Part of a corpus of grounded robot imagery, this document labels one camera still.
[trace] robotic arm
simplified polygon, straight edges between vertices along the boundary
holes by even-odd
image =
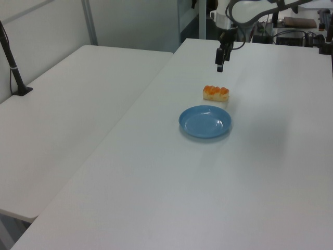
[[[216,51],[217,71],[223,71],[224,61],[229,61],[237,36],[237,27],[246,27],[260,17],[296,7],[311,0],[218,0],[214,16],[218,28],[220,48]]]

